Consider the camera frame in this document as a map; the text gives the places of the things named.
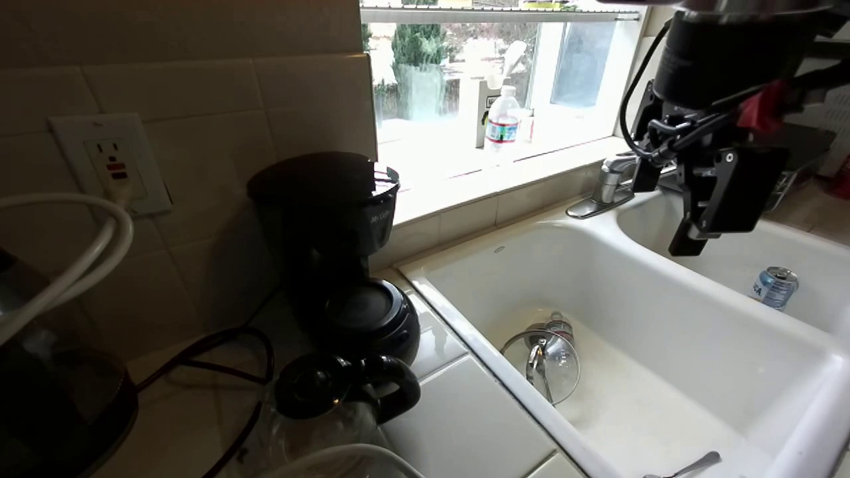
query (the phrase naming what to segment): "tile backsplash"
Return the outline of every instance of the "tile backsplash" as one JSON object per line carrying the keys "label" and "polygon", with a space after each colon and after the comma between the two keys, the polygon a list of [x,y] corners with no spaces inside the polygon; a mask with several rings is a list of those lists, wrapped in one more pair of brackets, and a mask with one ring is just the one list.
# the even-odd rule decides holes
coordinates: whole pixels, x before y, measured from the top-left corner
{"label": "tile backsplash", "polygon": [[[246,184],[321,149],[372,151],[357,0],[0,6],[0,196],[77,192],[53,114],[139,111],[173,213],[139,217],[127,261],[80,303],[125,359],[243,321],[274,290]],[[559,176],[406,222],[381,264],[493,229],[576,192]],[[44,274],[80,254],[98,217],[4,211],[0,246]]]}

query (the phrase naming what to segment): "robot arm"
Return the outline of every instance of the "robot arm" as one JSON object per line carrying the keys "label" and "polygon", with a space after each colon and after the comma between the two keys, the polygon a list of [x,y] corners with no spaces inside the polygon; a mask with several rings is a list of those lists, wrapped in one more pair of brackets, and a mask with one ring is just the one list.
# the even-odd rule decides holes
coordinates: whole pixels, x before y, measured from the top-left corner
{"label": "robot arm", "polygon": [[[847,17],[813,0],[758,7],[741,0],[717,10],[710,0],[685,0],[627,88],[620,119],[641,160],[635,192],[657,189],[667,165],[681,169],[685,215],[672,254],[700,254],[708,240],[753,232],[776,189],[789,184],[789,151],[765,137],[817,91],[850,82],[850,51],[834,46],[829,53],[839,64],[798,74],[817,37],[834,34]],[[660,74],[629,131],[624,108],[665,34]]]}

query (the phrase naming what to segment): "white outlet cover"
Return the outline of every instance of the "white outlet cover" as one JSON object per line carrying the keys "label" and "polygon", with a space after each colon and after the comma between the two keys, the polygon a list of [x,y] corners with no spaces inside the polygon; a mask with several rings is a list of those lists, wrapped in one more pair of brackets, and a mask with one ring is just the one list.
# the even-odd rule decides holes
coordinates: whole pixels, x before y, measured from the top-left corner
{"label": "white outlet cover", "polygon": [[117,141],[135,176],[130,213],[157,215],[173,207],[139,114],[52,118],[52,126],[82,192],[106,196],[105,176],[94,167],[94,143]]}

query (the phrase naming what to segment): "window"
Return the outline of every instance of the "window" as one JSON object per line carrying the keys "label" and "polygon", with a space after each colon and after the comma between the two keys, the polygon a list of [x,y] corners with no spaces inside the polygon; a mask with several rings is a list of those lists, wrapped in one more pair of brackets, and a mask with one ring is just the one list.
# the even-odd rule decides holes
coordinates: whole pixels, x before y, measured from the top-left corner
{"label": "window", "polygon": [[[406,184],[445,180],[615,134],[641,10],[534,6],[361,0],[377,149]],[[499,151],[481,149],[481,114],[503,84],[514,84],[521,104],[518,141]]]}

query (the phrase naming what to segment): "kitchen sink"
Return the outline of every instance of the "kitchen sink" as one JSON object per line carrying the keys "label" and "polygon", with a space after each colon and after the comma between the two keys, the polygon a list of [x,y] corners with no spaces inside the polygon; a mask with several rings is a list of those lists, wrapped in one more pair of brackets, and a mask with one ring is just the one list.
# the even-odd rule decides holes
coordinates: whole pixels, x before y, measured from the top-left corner
{"label": "kitchen sink", "polygon": [[[675,472],[712,448],[704,476],[829,476],[850,430],[845,349],[653,253],[649,229],[633,240],[615,213],[560,211],[401,270],[587,476]],[[574,327],[579,388],[560,404],[499,354],[530,311]]]}
{"label": "kitchen sink", "polygon": [[[667,245],[684,215],[681,196],[653,195],[615,213],[620,229],[637,245],[671,258]],[[726,233],[700,258],[671,258],[748,298],[768,266],[789,269],[801,290],[784,314],[850,342],[850,249],[806,232],[764,221],[753,233]]]}

